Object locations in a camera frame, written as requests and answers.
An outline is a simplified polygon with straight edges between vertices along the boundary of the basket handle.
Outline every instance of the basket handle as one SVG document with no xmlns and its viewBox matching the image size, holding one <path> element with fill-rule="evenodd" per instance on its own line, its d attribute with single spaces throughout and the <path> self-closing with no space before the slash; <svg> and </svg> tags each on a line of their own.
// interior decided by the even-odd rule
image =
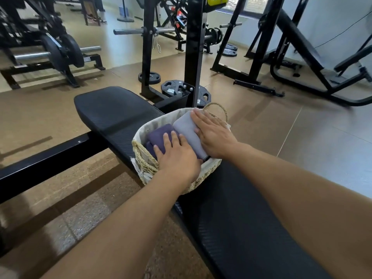
<svg viewBox="0 0 372 279">
<path fill-rule="evenodd" d="M 203 109 L 206 109 L 207 107 L 209 107 L 209 106 L 211 106 L 211 105 L 217 105 L 217 106 L 219 106 L 219 107 L 224 111 L 224 113 L 225 113 L 225 118 L 226 118 L 226 123 L 228 123 L 228 122 L 229 122 L 229 117 L 228 117 L 228 115 L 227 115 L 227 111 L 226 111 L 226 109 L 225 109 L 224 107 L 222 107 L 222 105 L 220 105 L 219 103 L 215 103 L 215 102 L 207 103 L 207 104 L 205 105 L 205 107 L 203 107 Z"/>
</svg>

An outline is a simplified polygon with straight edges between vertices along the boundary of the window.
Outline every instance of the window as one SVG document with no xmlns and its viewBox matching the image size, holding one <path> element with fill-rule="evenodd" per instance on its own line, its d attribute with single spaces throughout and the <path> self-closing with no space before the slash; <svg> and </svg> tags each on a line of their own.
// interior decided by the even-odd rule
<svg viewBox="0 0 372 279">
<path fill-rule="evenodd" d="M 240 14 L 260 18 L 264 13 L 267 4 L 270 2 L 271 0 L 246 0 L 244 10 Z M 226 6 L 220 9 L 220 11 L 231 13 L 235 10 L 237 4 L 238 0 L 229 0 Z"/>
</svg>

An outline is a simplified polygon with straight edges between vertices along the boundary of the light blue cloth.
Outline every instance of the light blue cloth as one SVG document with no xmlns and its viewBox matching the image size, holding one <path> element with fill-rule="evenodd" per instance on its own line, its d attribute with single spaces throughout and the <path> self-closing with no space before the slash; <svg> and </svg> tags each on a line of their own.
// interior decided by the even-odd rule
<svg viewBox="0 0 372 279">
<path fill-rule="evenodd" d="M 179 133 L 183 134 L 186 137 L 186 140 L 194 150 L 196 156 L 203 161 L 206 161 L 208 158 L 207 153 L 202 148 L 202 144 L 198 135 L 195 133 L 195 128 L 197 126 L 192 121 L 190 116 L 191 111 L 186 112 L 183 116 L 177 119 L 173 123 L 173 128 Z"/>
</svg>

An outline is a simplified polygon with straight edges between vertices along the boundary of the lavender folded fabric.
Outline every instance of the lavender folded fabric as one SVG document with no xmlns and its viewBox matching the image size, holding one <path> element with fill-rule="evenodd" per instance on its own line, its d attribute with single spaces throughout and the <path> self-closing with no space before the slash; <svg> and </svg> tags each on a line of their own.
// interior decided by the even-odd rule
<svg viewBox="0 0 372 279">
<path fill-rule="evenodd" d="M 145 148 L 148 150 L 148 152 L 156 159 L 156 154 L 155 154 L 155 151 L 154 151 L 154 145 L 152 145 L 150 143 L 150 141 L 147 141 L 147 143 L 145 144 Z"/>
<path fill-rule="evenodd" d="M 165 147 L 164 147 L 164 133 L 168 133 L 169 140 L 172 141 L 172 136 L 170 134 L 171 131 L 174 131 L 172 124 L 165 124 L 164 126 L 155 129 L 154 131 L 147 134 L 147 140 L 154 146 L 157 145 L 161 152 L 165 154 Z"/>
<path fill-rule="evenodd" d="M 206 161 L 208 158 L 207 153 L 202 148 L 202 144 L 198 135 L 195 133 L 196 125 L 192 121 L 190 116 L 191 111 L 186 112 L 183 116 L 177 119 L 173 123 L 174 129 L 179 133 L 183 134 L 186 137 L 186 140 L 194 150 L 197 158 Z"/>
</svg>

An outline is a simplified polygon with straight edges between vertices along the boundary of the woven basket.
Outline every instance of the woven basket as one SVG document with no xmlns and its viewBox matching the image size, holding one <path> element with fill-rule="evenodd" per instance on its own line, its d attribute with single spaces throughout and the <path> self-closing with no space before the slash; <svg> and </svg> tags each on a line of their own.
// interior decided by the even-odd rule
<svg viewBox="0 0 372 279">
<path fill-rule="evenodd" d="M 209 103 L 204 107 L 204 110 L 206 110 L 206 108 L 210 105 L 217 105 L 221 107 L 221 109 L 225 113 L 227 123 L 228 116 L 225 108 L 218 103 Z M 154 174 L 157 173 L 159 170 L 159 164 L 157 160 L 143 146 L 143 144 L 145 144 L 146 142 L 147 134 L 165 124 L 168 123 L 173 124 L 177 119 L 179 119 L 181 116 L 183 116 L 186 112 L 190 110 L 192 110 L 192 108 L 180 108 L 173 112 L 157 117 L 152 121 L 147 122 L 142 127 L 140 127 L 136 132 L 136 135 L 134 135 L 134 138 L 132 140 L 132 146 L 135 158 L 131 158 L 131 162 L 134 168 L 136 169 L 138 176 L 142 180 L 143 184 L 146 185 L 148 182 L 150 182 Z M 192 183 L 190 187 L 188 187 L 182 194 L 191 192 L 196 187 L 198 187 L 205 180 L 205 178 L 209 176 L 209 174 L 215 171 L 215 169 L 220 165 L 220 163 L 221 160 L 216 158 L 209 158 L 206 162 L 204 162 L 201 166 L 201 172 L 197 180 L 194 183 Z"/>
</svg>

